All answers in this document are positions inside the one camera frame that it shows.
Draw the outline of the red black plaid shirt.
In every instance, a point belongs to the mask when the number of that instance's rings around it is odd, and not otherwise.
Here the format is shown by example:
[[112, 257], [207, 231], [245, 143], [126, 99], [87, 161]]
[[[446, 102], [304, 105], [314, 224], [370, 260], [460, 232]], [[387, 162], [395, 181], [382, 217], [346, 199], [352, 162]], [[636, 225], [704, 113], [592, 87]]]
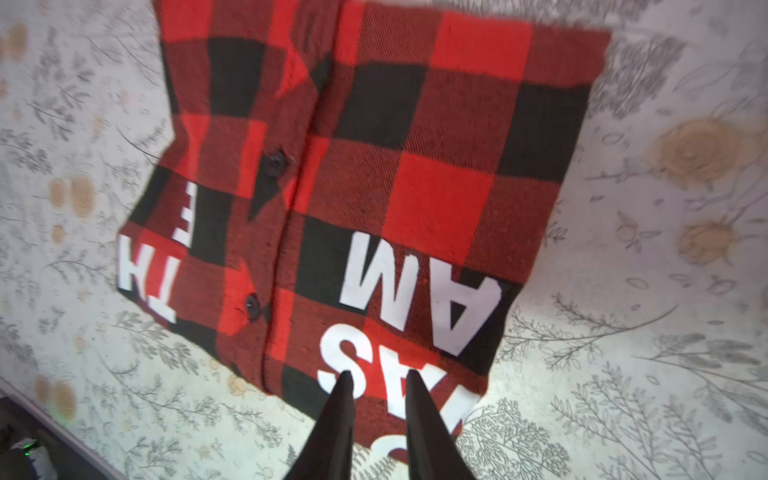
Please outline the red black plaid shirt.
[[486, 392], [574, 155], [605, 30], [372, 1], [158, 1], [174, 138], [117, 288], [355, 440], [406, 457], [418, 371], [447, 429]]

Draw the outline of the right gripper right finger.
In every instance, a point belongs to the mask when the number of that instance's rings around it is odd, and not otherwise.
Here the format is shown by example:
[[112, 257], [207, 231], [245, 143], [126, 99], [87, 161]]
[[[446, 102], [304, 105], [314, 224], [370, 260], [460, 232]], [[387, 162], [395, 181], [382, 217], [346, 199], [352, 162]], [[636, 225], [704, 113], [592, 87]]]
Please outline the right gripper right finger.
[[406, 443], [410, 480], [475, 480], [417, 370], [406, 376]]

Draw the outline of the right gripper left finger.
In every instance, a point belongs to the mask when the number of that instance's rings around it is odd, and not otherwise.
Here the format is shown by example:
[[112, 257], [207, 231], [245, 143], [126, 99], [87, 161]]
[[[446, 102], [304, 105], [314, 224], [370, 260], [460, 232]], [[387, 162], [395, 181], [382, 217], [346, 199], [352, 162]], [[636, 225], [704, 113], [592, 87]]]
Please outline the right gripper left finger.
[[285, 480], [349, 480], [352, 470], [355, 406], [353, 378], [344, 371]]

